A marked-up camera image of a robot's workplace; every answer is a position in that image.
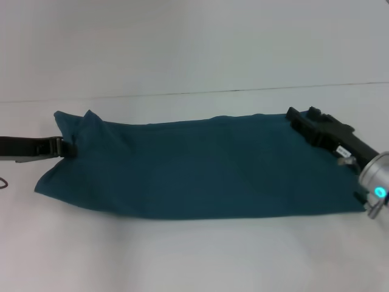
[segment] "black clamp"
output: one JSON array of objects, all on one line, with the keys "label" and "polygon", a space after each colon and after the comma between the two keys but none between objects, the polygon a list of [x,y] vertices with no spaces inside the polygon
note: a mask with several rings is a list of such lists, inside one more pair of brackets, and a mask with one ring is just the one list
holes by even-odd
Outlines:
[{"label": "black clamp", "polygon": [[29,162],[54,157],[76,157],[77,148],[62,137],[0,137],[0,161]]},{"label": "black clamp", "polygon": [[310,107],[303,117],[296,109],[289,108],[286,118],[291,127],[305,137],[312,146],[327,149],[338,158],[353,156],[362,170],[378,152],[353,134],[355,129],[334,117]]}]

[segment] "white background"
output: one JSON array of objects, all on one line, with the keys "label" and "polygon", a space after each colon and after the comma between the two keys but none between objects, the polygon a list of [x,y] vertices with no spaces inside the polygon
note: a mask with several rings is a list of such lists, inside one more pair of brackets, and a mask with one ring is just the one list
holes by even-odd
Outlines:
[{"label": "white background", "polygon": [[[158,123],[316,106],[385,151],[389,85],[325,85],[389,82],[388,16],[384,0],[2,1],[0,135],[58,135],[57,110]],[[226,92],[172,94],[205,91]],[[386,209],[117,218],[34,193],[57,161],[0,163],[0,291],[389,290]]]}]

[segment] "sticker label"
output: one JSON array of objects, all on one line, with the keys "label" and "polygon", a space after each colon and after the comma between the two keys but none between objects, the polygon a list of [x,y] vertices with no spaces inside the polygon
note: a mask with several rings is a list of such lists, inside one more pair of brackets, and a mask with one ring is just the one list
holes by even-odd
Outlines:
[{"label": "sticker label", "polygon": [[351,153],[348,150],[344,149],[342,146],[338,146],[336,152],[346,158],[351,156]]}]

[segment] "teal fabric bag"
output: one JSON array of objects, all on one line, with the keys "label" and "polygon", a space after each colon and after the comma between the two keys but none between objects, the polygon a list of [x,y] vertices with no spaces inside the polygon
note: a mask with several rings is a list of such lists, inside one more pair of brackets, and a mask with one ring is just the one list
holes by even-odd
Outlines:
[{"label": "teal fabric bag", "polygon": [[263,218],[364,211],[357,176],[284,114],[123,125],[55,113],[78,156],[35,191],[82,208],[152,219]]}]

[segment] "blue led light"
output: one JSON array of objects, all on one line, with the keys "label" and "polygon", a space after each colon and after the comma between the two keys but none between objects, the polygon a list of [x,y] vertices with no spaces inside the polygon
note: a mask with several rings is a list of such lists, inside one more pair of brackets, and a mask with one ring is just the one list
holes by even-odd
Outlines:
[{"label": "blue led light", "polygon": [[387,196],[387,191],[383,187],[376,187],[374,192],[379,198],[385,198]]}]

